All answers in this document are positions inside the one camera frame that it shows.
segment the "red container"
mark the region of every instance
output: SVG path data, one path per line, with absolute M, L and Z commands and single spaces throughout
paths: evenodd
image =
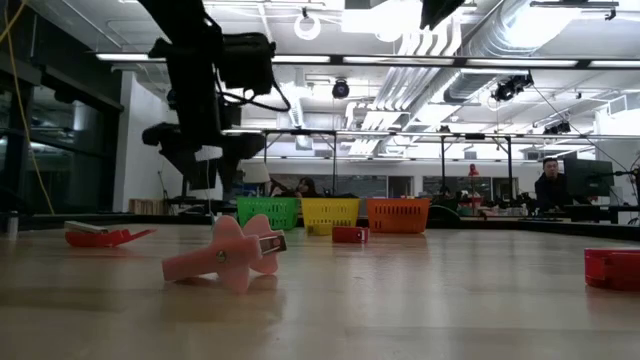
M 423 233 L 430 203 L 429 199 L 367 199 L 369 228 L 374 233 Z
M 585 249 L 587 285 L 621 291 L 640 291 L 640 249 Z
M 369 229 L 336 226 L 333 228 L 333 242 L 364 244 L 369 241 Z

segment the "yellow basket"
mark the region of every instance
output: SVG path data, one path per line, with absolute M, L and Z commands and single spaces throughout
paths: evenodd
M 360 199 L 302 199 L 304 227 L 313 235 L 331 235 L 333 226 L 356 226 Z

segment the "orange basket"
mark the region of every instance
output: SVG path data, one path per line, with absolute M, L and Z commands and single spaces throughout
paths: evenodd
M 427 227 L 429 199 L 367 199 L 369 228 L 374 233 L 420 234 Z

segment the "yellow cable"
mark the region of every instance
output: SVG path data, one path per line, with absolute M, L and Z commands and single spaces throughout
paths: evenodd
M 27 138 L 27 144 L 29 144 L 29 151 L 31 152 L 31 160 L 33 161 L 33 167 L 36 170 L 36 175 L 38 176 L 38 181 L 40 182 L 40 188 L 42 189 L 42 193 L 44 194 L 44 197 L 47 199 L 47 204 L 49 205 L 49 210 L 51 211 L 51 215 L 55 215 L 56 213 L 53 211 L 53 205 L 51 205 L 51 199 L 49 198 L 47 189 L 45 188 L 44 182 L 42 181 L 42 176 L 40 175 L 40 169 L 38 168 L 38 162 L 36 161 L 36 153 L 33 151 L 33 148 L 31 147 L 31 136 L 29 134 L 29 124 L 27 123 L 27 115 L 24 112 L 24 105 L 22 104 L 22 96 L 20 95 L 18 69 L 16 67 L 16 59 L 13 55 L 13 42 L 11 41 L 11 27 L 15 23 L 18 16 L 20 16 L 20 13 L 22 12 L 22 9 L 24 8 L 25 4 L 26 4 L 26 0 L 22 3 L 22 5 L 20 5 L 18 12 L 13 17 L 11 22 L 8 22 L 9 17 L 7 16 L 7 11 L 5 9 L 4 21 L 5 21 L 5 24 L 8 23 L 9 25 L 7 25 L 5 32 L 2 33 L 2 35 L 0 35 L 0 43 L 2 43 L 2 40 L 4 40 L 4 37 L 7 36 L 7 38 L 9 39 L 9 58 L 11 59 L 11 68 L 13 69 L 13 81 L 16 86 L 16 95 L 18 96 L 18 105 L 20 106 L 20 115 L 22 117 L 22 124 L 24 125 L 24 135 Z

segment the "green basket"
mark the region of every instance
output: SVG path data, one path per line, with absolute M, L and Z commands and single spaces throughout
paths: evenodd
M 296 198 L 238 198 L 238 222 L 244 226 L 252 217 L 267 215 L 273 230 L 290 230 L 298 223 Z

